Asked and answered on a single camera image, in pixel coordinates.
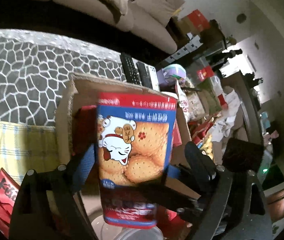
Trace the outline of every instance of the red wrapper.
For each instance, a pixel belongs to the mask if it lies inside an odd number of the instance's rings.
[[[0,231],[9,238],[9,225],[15,198],[20,186],[9,176],[6,171],[0,169]]]

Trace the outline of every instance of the screw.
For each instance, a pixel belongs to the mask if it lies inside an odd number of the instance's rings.
[[[225,171],[225,167],[224,167],[223,165],[217,165],[217,166],[216,166],[216,169],[217,169],[218,171]]]
[[[181,214],[184,212],[184,208],[177,208],[177,213]]]
[[[248,173],[248,175],[250,175],[250,176],[255,176],[255,172],[252,171],[252,170],[248,170],[247,173]]]
[[[66,168],[67,168],[67,166],[66,166],[65,164],[61,164],[61,165],[58,167],[58,171],[64,171]]]
[[[33,175],[33,174],[34,174],[34,170],[28,170],[28,171],[27,171],[27,175],[28,175],[28,176],[31,176],[31,175]]]

